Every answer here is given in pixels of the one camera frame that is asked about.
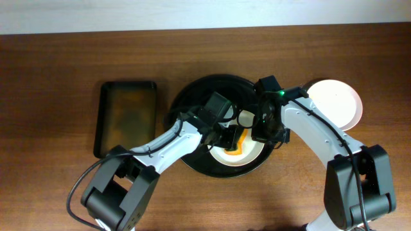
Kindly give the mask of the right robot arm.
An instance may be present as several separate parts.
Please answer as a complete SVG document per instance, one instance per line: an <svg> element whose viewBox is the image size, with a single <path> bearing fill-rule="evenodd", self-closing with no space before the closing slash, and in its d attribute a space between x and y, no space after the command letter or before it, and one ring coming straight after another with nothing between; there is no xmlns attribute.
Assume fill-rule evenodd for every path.
<svg viewBox="0 0 411 231"><path fill-rule="evenodd" d="M279 130L296 133L326 168L322 214L304 230L369 230L369 222L396 209L388 153L367 147L333 124L300 87L255 90L264 140Z"/></svg>

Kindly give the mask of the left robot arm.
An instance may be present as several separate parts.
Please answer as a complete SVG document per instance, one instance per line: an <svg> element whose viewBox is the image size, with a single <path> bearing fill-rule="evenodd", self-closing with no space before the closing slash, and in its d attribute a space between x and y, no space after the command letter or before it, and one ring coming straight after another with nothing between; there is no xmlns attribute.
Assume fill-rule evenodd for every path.
<svg viewBox="0 0 411 231"><path fill-rule="evenodd" d="M164 134L140 147L116 146L86 172L96 173L81 204L95 219L97 230L133 230L144 214L162 172L199 146L237 148L243 129L238 125L213 127L197 116L176 123Z"/></svg>

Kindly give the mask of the cream plate with ketchup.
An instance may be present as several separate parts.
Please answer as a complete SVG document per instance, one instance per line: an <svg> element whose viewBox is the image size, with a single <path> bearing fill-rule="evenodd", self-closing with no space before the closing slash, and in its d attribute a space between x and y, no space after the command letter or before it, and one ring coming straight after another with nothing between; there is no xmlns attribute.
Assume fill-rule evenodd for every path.
<svg viewBox="0 0 411 231"><path fill-rule="evenodd" d="M247 110L244 110L239 114L239 121L242 125L245 125L245 126L252 125L253 118L254 118L254 114ZM219 124L223 125L226 128L228 128L229 125L232 125L232 124L238 125L236 119L233 119L226 123L219 123ZM247 130L248 130L248 133L243 143L243 149L242 149L243 153L241 155L231 156L231 155L225 154L223 148L215 147L210 151L212 157L216 159L219 163L226 165L226 166L231 166L231 167L244 166L246 164L251 163L262 152L264 148L264 144L261 142L253 141L251 137L252 129L247 129Z"/></svg>

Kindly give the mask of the green and orange sponge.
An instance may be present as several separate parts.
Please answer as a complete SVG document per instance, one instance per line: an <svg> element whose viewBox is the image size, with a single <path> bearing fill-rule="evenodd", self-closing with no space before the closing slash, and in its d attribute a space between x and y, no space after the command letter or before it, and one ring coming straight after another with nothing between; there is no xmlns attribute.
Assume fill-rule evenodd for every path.
<svg viewBox="0 0 411 231"><path fill-rule="evenodd" d="M224 153L231 156L238 156L243 153L243 143L247 137L248 130L242 130L241 134L236 134L234 140L236 141L233 148L224 149Z"/></svg>

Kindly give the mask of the black rectangular water tray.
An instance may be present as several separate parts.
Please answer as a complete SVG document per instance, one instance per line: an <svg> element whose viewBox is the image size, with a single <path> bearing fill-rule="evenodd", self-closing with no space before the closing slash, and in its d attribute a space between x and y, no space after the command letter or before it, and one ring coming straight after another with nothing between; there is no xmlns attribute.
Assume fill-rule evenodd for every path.
<svg viewBox="0 0 411 231"><path fill-rule="evenodd" d="M157 85L153 81L106 81L101 84L93 154L103 158L154 139Z"/></svg>

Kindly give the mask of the white plate with ketchup streak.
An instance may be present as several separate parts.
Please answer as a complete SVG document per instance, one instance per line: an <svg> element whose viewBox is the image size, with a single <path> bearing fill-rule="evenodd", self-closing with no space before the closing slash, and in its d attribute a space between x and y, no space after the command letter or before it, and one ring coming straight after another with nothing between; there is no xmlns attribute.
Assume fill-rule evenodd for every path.
<svg viewBox="0 0 411 231"><path fill-rule="evenodd" d="M331 79L316 79L303 87L315 106L341 130L356 126L363 114L358 93L348 84Z"/></svg>

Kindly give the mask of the round black serving tray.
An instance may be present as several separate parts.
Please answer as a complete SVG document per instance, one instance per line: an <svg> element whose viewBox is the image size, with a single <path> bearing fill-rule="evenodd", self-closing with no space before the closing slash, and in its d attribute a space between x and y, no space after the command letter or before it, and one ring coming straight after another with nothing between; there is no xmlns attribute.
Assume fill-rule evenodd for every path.
<svg viewBox="0 0 411 231"><path fill-rule="evenodd" d="M221 94L240 108L250 112L256 111L252 105L258 102L258 97L251 81L231 74L212 74L195 80L179 92L171 104L170 113L163 119L164 128L170 128L176 120L175 109L181 109L185 112L189 107L205 105L213 92ZM273 145L264 144L256 159L249 164L238 167L220 163L212 156L211 150L205 146L197 148L193 153L182 157L181 160L191 169L204 175L215 178L233 178L257 169L273 150Z"/></svg>

